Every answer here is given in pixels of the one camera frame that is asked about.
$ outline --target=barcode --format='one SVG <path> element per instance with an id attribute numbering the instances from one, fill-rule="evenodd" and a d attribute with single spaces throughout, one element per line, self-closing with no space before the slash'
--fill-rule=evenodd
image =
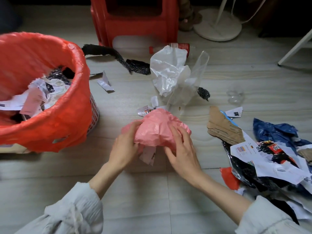
<path id="1" fill-rule="evenodd" d="M 243 146 L 238 147 L 237 150 L 238 150 L 239 152 L 244 152 L 244 151 L 246 151 L 245 148 L 244 148 Z"/>

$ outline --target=white fan stand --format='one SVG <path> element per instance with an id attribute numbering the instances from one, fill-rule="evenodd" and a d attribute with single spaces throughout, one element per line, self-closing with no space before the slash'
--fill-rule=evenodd
<path id="1" fill-rule="evenodd" d="M 223 42 L 234 39 L 241 32 L 241 23 L 228 11 L 223 11 L 227 0 L 222 0 L 220 9 L 201 10 L 202 22 L 194 25 L 194 31 L 201 37 Z"/>

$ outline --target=person's right hand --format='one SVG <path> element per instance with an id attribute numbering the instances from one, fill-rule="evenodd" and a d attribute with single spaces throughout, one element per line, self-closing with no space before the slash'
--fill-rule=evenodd
<path id="1" fill-rule="evenodd" d="M 177 128 L 181 133 L 182 137 L 180 136 L 176 128 L 170 126 L 170 129 L 176 142 L 177 152 L 175 156 L 170 148 L 164 147 L 165 153 L 168 156 L 168 159 L 174 170 L 183 179 L 193 185 L 195 178 L 200 173 L 202 173 L 199 161 L 196 156 L 196 150 L 193 146 L 193 142 L 190 138 L 190 135 L 184 128 Z"/>

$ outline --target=bottle label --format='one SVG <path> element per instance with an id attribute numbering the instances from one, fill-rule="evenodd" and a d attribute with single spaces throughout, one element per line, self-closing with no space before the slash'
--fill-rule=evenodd
<path id="1" fill-rule="evenodd" d="M 188 57 L 188 55 L 190 54 L 190 44 L 189 43 L 170 43 L 170 47 L 185 49 L 186 51 L 188 51 L 188 54 L 186 55 L 186 57 Z"/>

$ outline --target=red plastic stool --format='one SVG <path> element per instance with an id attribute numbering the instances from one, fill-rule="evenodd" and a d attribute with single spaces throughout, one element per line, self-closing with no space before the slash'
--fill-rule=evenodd
<path id="1" fill-rule="evenodd" d="M 91 14 L 99 45 L 112 47 L 120 35 L 154 35 L 166 43 L 177 42 L 177 0 L 157 0 L 156 7 L 129 7 L 117 0 L 91 0 Z"/>

